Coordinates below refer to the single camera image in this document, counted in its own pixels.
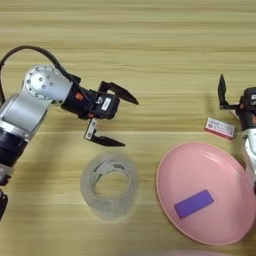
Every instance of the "white object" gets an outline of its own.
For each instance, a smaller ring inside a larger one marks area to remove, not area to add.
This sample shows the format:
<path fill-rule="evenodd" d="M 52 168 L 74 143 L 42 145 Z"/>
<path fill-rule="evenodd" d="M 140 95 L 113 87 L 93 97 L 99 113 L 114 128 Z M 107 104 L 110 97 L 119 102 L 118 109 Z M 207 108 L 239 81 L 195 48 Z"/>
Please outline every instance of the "white object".
<path fill-rule="evenodd" d="M 205 130 L 231 140 L 234 137 L 235 126 L 208 117 Z"/>

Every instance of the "tape roll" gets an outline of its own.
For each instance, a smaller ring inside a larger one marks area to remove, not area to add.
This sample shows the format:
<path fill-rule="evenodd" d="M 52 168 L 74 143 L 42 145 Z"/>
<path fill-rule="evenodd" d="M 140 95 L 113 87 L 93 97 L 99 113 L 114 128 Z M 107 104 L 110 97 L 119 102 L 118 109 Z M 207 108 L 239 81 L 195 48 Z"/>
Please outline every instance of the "tape roll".
<path fill-rule="evenodd" d="M 125 174 L 127 190 L 120 196 L 105 199 L 95 194 L 97 182 L 110 172 Z M 136 165 L 122 155 L 105 154 L 94 159 L 81 176 L 81 193 L 87 204 L 101 218 L 114 219 L 126 214 L 133 205 L 137 192 Z"/>

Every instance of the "purple block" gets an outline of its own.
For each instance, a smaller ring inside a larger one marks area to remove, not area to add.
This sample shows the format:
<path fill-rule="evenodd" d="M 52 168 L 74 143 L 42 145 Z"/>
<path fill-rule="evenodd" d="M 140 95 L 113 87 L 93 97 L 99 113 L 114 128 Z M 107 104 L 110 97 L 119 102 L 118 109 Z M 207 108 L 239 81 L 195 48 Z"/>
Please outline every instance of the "purple block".
<path fill-rule="evenodd" d="M 203 190 L 174 205 L 180 219 L 206 207 L 214 202 L 208 190 Z"/>

